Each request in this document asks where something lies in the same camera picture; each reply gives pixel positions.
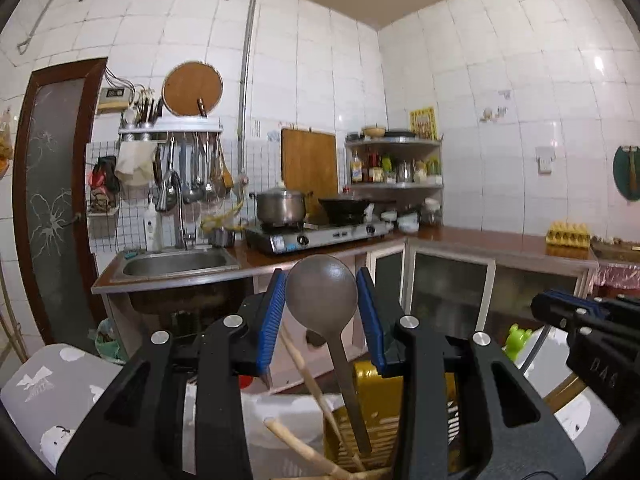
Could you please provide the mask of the green handled metal fork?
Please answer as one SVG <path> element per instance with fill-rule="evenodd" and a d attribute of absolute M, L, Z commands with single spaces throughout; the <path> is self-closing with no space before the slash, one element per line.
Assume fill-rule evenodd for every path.
<path fill-rule="evenodd" d="M 502 347 L 503 352 L 512 362 L 515 362 L 518 354 L 524 349 L 526 342 L 532 335 L 532 330 L 524 330 L 518 324 L 512 324 Z"/>

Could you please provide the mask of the grey metal spoon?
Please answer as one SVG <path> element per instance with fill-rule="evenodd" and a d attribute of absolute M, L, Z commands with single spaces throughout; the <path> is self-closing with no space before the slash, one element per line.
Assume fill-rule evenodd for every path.
<path fill-rule="evenodd" d="M 296 321 L 326 341 L 358 451 L 369 455 L 372 446 L 342 344 L 343 330 L 358 304 L 354 274 L 337 258 L 303 258 L 288 271 L 285 299 Z"/>

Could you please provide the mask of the kitchen counter cabinets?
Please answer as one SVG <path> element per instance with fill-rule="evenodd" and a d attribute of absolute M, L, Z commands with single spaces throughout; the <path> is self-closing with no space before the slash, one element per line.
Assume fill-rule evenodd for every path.
<path fill-rule="evenodd" d="M 486 330 L 498 341 L 506 340 L 512 324 L 541 326 L 529 310 L 538 292 L 559 289 L 587 296 L 598 268 L 588 249 L 549 248 L 540 236 L 455 228 L 395 232 L 322 250 L 352 270 L 368 268 L 384 297 L 442 332 L 466 336 Z M 103 298 L 128 352 L 151 328 L 168 324 L 173 313 L 238 310 L 244 296 L 265 288 L 274 269 L 288 269 L 307 255 L 265 255 L 247 242 L 226 251 L 239 269 L 149 281 L 113 280 L 125 259 L 145 252 L 121 252 L 112 260 L 92 291 Z"/>

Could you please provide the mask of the steel kitchen sink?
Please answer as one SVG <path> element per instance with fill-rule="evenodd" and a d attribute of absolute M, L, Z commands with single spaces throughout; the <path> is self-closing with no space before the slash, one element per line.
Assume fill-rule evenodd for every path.
<path fill-rule="evenodd" d="M 114 281 L 149 281 L 184 278 L 239 269 L 240 264 L 224 248 L 185 252 L 146 252 L 125 259 L 115 271 Z"/>

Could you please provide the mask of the yellow plastic utensil holder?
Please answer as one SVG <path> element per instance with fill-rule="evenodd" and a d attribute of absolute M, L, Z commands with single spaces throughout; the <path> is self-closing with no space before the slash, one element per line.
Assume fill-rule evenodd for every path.
<path fill-rule="evenodd" d="M 402 397 L 402 378 L 383 378 L 370 361 L 354 363 L 357 394 L 369 433 L 372 452 L 361 460 L 367 470 L 390 467 L 397 451 L 399 417 Z M 456 382 L 454 374 L 446 373 L 448 410 L 448 471 L 450 474 L 462 469 L 461 444 Z M 348 444 L 356 448 L 354 433 L 344 408 L 336 408 L 332 414 L 343 431 Z M 323 422 L 324 456 L 338 466 L 351 472 L 356 466 L 348 456 L 344 444 L 335 435 L 331 425 Z"/>

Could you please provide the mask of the yellow egg tray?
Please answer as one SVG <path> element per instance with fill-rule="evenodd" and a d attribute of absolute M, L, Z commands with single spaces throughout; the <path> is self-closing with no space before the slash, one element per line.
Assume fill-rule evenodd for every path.
<path fill-rule="evenodd" d="M 588 249 L 591 233 L 585 223 L 555 221 L 544 237 L 548 246 Z"/>

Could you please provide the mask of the grey polar bear tablecloth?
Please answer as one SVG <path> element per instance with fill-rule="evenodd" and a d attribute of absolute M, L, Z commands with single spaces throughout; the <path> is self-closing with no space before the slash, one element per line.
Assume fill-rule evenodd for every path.
<path fill-rule="evenodd" d="M 23 426 L 1 421 L 1 454 L 11 478 L 180 479 L 180 416 L 186 378 L 195 376 L 195 474 L 200 479 L 250 478 L 239 379 L 266 369 L 277 324 L 240 318 L 216 323 L 191 347 L 145 344 L 107 386 L 86 417 L 63 419 L 70 398 L 49 405 L 66 435 L 60 460 L 47 467 Z M 534 388 L 483 333 L 460 339 L 435 333 L 412 316 L 392 327 L 366 328 L 373 363 L 404 381 L 398 479 L 448 477 L 446 384 L 457 378 L 465 479 L 580 479 L 582 460 Z"/>

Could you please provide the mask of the black wok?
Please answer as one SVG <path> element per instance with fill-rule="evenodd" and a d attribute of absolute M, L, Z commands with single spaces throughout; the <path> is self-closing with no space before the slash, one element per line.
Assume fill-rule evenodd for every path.
<path fill-rule="evenodd" d="M 391 205 L 394 203 L 393 200 L 372 200 L 372 198 L 354 196 L 319 198 L 318 202 L 332 226 L 363 223 L 366 218 L 366 210 L 370 205 Z"/>

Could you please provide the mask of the steel gas stove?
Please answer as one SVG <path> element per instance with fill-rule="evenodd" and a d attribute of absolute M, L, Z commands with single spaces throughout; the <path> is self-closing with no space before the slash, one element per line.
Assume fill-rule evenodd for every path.
<path fill-rule="evenodd" d="M 317 226 L 304 224 L 268 228 L 268 226 L 248 226 L 245 231 L 247 245 L 265 255 L 284 255 L 292 252 L 318 249 L 333 245 L 374 240 L 393 231 L 390 222 L 372 221 L 346 226 Z"/>

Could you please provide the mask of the steel cooking pot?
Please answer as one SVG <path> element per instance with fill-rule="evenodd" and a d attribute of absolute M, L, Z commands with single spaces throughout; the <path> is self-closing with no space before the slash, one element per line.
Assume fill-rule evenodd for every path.
<path fill-rule="evenodd" d="M 302 223 L 307 214 L 306 200 L 312 192 L 290 190 L 281 181 L 264 192 L 248 194 L 256 203 L 257 219 L 268 226 L 292 226 Z"/>

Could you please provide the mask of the white soap bottle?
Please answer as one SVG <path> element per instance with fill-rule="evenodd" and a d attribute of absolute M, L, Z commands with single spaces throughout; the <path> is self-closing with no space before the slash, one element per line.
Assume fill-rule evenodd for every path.
<path fill-rule="evenodd" d="M 146 250 L 148 252 L 158 252 L 162 249 L 162 230 L 158 227 L 160 219 L 152 200 L 148 200 L 143 220 Z"/>

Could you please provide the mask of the rectangular wooden cutting board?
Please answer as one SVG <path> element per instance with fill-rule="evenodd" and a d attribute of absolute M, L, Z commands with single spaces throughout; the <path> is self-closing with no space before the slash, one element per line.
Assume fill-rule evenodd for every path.
<path fill-rule="evenodd" d="M 305 194 L 307 220 L 312 223 L 328 222 L 319 200 L 332 198 L 338 193 L 335 136 L 283 128 L 281 166 L 285 186 Z"/>

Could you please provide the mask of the hanging utensil rack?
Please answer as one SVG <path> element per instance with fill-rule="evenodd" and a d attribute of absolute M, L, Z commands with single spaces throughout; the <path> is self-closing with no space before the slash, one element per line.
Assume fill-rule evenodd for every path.
<path fill-rule="evenodd" d="M 234 179 L 224 159 L 221 122 L 204 116 L 165 117 L 118 130 L 115 176 L 129 186 L 152 184 L 172 202 L 218 203 Z"/>

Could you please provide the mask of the dark wooden door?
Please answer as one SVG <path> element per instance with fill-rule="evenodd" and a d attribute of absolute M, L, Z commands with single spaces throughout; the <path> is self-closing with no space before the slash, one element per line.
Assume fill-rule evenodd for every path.
<path fill-rule="evenodd" d="M 93 351 L 105 310 L 91 287 L 86 148 L 105 58 L 88 58 L 30 75 L 18 121 L 12 183 L 18 264 L 45 344 Z"/>

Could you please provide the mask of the round wooden cutting board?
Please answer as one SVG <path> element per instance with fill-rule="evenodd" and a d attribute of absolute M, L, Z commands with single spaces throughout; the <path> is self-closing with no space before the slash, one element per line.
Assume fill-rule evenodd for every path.
<path fill-rule="evenodd" d="M 213 66 L 196 61 L 175 67 L 163 82 L 164 104 L 175 116 L 206 117 L 219 103 L 224 83 Z"/>

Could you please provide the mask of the green round wall board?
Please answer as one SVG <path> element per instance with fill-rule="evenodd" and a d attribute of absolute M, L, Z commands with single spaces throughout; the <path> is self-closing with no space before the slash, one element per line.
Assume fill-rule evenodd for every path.
<path fill-rule="evenodd" d="M 617 191 L 625 200 L 640 198 L 640 154 L 637 145 L 621 145 L 613 159 L 613 178 Z"/>

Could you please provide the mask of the white wall socket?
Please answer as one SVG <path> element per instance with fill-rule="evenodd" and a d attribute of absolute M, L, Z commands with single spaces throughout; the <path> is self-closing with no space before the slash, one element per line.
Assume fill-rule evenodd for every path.
<path fill-rule="evenodd" d="M 555 161 L 555 149 L 553 146 L 537 146 L 536 162 L 538 174 L 552 174 Z"/>

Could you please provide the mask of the corner wall shelf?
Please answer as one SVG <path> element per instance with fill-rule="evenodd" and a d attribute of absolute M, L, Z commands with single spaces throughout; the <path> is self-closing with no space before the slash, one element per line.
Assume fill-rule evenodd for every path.
<path fill-rule="evenodd" d="M 444 188 L 442 137 L 407 129 L 363 128 L 345 140 L 346 190 L 439 192 Z"/>

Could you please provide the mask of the yellow wall poster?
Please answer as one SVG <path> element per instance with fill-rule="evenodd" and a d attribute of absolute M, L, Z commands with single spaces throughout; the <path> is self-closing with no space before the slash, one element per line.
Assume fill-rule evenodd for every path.
<path fill-rule="evenodd" d="M 410 130 L 420 139 L 438 141 L 434 107 L 424 107 L 409 113 Z"/>

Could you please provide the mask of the orange bag on wall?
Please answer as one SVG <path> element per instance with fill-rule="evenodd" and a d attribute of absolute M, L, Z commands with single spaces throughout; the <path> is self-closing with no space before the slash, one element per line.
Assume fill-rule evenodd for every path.
<path fill-rule="evenodd" d="M 11 109 L 8 107 L 0 120 L 0 177 L 3 177 L 13 159 L 13 143 L 11 138 Z"/>

